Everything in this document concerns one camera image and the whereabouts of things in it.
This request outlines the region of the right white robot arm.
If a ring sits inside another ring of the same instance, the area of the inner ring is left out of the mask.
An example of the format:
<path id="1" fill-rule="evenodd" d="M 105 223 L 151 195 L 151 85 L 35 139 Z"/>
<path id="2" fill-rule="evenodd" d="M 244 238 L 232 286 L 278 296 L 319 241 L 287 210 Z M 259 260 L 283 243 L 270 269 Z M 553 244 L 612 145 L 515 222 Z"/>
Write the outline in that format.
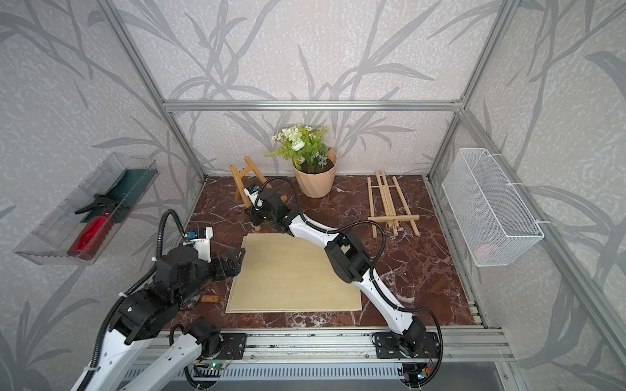
<path id="1" fill-rule="evenodd" d="M 384 285 L 375 263 L 384 249 L 372 257 L 365 245 L 353 231 L 360 225 L 380 226 L 369 220 L 350 223 L 342 228 L 332 228 L 306 216 L 300 208 L 288 207 L 272 188 L 253 185 L 246 187 L 245 196 L 252 206 L 247 209 L 255 226 L 270 222 L 277 231 L 295 238 L 307 240 L 322 249 L 338 278 L 356 286 L 378 310 L 391 332 L 391 348 L 401 356 L 417 358 L 443 358 L 441 329 L 428 332 L 414 312 L 403 307 Z"/>

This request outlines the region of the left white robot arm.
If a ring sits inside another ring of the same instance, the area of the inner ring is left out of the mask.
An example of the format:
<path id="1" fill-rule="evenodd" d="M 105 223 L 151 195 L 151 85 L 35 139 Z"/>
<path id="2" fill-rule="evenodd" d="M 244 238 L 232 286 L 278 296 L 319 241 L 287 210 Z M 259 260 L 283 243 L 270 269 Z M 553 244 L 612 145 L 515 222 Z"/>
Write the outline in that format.
<path id="1" fill-rule="evenodd" d="M 241 272 L 246 251 L 240 248 L 227 259 L 207 261 L 192 245 L 177 247 L 158 257 L 150 284 L 125 293 L 105 318 L 96 337 L 90 364 L 77 380 L 75 390 L 115 390 L 127 370 L 200 290 L 213 281 L 226 280 Z M 219 327 L 197 319 L 171 337 L 166 353 L 127 384 L 128 390 L 161 390 L 179 371 L 184 371 L 196 390 L 207 390 L 212 381 L 199 381 L 190 367 L 203 358 L 219 355 L 226 344 Z"/>

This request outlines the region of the wooden easel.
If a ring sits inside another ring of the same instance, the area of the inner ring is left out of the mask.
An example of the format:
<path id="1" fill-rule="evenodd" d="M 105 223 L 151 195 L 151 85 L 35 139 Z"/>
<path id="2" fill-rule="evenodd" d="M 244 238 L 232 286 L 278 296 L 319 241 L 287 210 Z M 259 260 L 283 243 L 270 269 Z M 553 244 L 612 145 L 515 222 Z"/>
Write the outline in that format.
<path id="1" fill-rule="evenodd" d="M 389 182 L 384 171 L 376 171 L 374 176 L 376 182 L 373 182 L 373 179 L 367 177 L 368 206 L 370 213 L 368 220 L 383 225 L 391 231 L 394 237 L 399 234 L 400 225 L 407 223 L 413 235 L 420 237 L 421 233 L 417 227 L 417 221 L 420 219 L 420 215 L 411 212 L 409 203 L 399 185 L 397 177 L 392 176 L 391 182 Z M 374 200 L 375 190 L 377 190 L 380 195 L 383 207 L 384 214 L 381 216 L 377 215 L 376 202 Z"/>
<path id="2" fill-rule="evenodd" d="M 259 200 L 262 202 L 262 205 L 268 204 L 273 208 L 274 220 L 268 223 L 271 223 L 276 231 L 286 233 L 287 227 L 284 224 L 284 219 L 290 212 L 286 204 L 288 200 L 287 196 L 280 195 L 269 184 L 262 188 L 263 184 L 267 181 L 266 177 L 261 173 L 259 167 L 257 167 L 251 157 L 246 156 L 244 160 L 246 166 L 243 169 L 237 169 L 236 166 L 230 167 L 237 188 L 235 201 L 241 200 L 244 203 L 245 213 L 248 216 L 248 209 L 251 208 L 251 204 L 248 197 L 244 194 L 244 189 L 253 184 L 259 185 L 261 187 Z M 256 231 L 260 230 L 260 226 L 262 225 L 253 225 Z"/>

